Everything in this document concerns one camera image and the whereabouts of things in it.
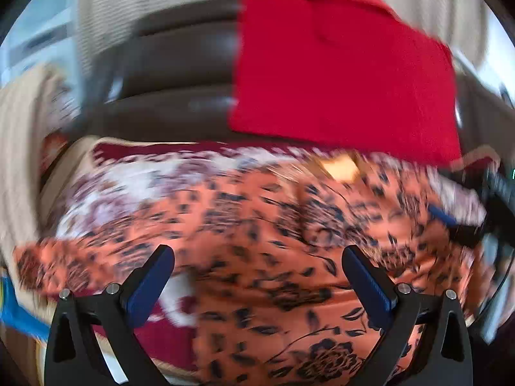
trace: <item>metal screw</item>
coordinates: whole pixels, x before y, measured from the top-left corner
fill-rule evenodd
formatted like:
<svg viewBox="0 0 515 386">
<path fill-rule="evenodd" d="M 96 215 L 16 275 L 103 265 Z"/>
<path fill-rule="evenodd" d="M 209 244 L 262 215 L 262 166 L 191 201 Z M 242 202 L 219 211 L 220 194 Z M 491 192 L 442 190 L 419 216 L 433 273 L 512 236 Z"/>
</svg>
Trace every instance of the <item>metal screw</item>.
<svg viewBox="0 0 515 386">
<path fill-rule="evenodd" d="M 408 294 L 411 292 L 411 287 L 407 285 L 406 283 L 401 283 L 397 286 L 397 290 L 401 292 L 402 294 Z"/>
<path fill-rule="evenodd" d="M 120 285 L 118 283 L 110 283 L 106 287 L 107 294 L 117 294 L 118 290 L 120 290 Z"/>
<path fill-rule="evenodd" d="M 446 295 L 450 300 L 454 300 L 455 298 L 457 298 L 457 296 L 456 296 L 456 292 L 455 292 L 454 290 L 451 290 L 451 289 L 447 290 L 447 291 L 445 292 L 445 295 Z"/>
<path fill-rule="evenodd" d="M 68 299 L 70 294 L 71 294 L 70 289 L 63 289 L 59 292 L 59 298 L 62 300 L 66 300 L 66 299 Z"/>
</svg>

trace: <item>blue strap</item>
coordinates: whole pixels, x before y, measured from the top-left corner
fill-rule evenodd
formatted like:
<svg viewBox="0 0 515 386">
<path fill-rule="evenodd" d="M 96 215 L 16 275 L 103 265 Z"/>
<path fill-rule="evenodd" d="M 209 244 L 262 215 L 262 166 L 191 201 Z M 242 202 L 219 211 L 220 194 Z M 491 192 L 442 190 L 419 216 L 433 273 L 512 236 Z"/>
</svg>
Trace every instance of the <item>blue strap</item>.
<svg viewBox="0 0 515 386">
<path fill-rule="evenodd" d="M 0 283 L 2 284 L 4 296 L 4 302 L 0 304 L 0 321 L 25 335 L 46 342 L 50 333 L 50 327 L 18 305 L 14 286 L 9 277 L 0 277 Z"/>
<path fill-rule="evenodd" d="M 388 298 L 354 252 L 346 249 L 343 255 L 344 272 L 375 326 L 388 329 L 395 304 Z"/>
<path fill-rule="evenodd" d="M 173 250 L 167 248 L 145 274 L 125 306 L 126 321 L 129 327 L 137 328 L 145 324 L 170 278 L 174 263 Z"/>
<path fill-rule="evenodd" d="M 452 216 L 446 215 L 442 209 L 436 207 L 433 204 L 429 204 L 427 209 L 431 215 L 433 215 L 439 221 L 443 222 L 446 226 L 456 226 L 458 224 L 456 219 L 454 219 Z"/>
</svg>

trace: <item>brown leather couch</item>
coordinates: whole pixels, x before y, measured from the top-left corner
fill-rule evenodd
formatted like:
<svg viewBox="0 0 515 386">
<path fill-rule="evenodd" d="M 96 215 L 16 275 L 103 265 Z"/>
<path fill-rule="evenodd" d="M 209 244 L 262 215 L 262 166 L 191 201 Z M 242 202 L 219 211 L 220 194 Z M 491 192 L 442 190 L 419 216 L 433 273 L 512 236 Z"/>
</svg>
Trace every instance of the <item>brown leather couch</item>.
<svg viewBox="0 0 515 386">
<path fill-rule="evenodd" d="M 71 136 L 146 142 L 254 139 L 230 131 L 227 123 L 234 105 L 239 10 L 239 0 L 209 0 L 136 22 L 128 41 L 94 61 L 83 113 Z M 511 160 L 515 110 L 473 76 L 458 75 L 457 88 L 463 152 L 486 143 Z"/>
</svg>

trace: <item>yellow object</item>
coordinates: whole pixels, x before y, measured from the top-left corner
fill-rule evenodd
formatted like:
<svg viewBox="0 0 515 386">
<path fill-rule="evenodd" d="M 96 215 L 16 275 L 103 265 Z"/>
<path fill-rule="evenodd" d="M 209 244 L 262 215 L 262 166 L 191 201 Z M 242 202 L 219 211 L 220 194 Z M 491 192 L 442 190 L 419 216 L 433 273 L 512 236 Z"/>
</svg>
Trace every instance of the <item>yellow object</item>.
<svg viewBox="0 0 515 386">
<path fill-rule="evenodd" d="M 320 166 L 339 183 L 353 183 L 360 175 L 360 169 L 349 154 L 342 154 L 331 160 L 320 159 Z"/>
</svg>

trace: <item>patterned blanket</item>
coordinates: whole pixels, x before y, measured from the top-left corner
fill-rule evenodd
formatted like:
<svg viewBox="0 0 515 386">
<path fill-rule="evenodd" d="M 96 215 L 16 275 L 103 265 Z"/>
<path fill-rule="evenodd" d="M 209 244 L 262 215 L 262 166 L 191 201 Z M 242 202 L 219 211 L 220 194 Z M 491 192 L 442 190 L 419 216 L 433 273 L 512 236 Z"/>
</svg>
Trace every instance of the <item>patterned blanket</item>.
<svg viewBox="0 0 515 386">
<path fill-rule="evenodd" d="M 217 384 L 343 384 L 379 338 L 344 276 L 358 244 L 395 282 L 463 300 L 466 251 L 427 213 L 439 204 L 424 171 L 370 166 L 352 185 L 288 165 L 217 173 L 76 240 L 16 249 L 22 282 L 53 294 L 122 282 L 159 244 L 195 277 L 198 375 Z M 416 348 L 415 331 L 398 365 Z"/>
</svg>

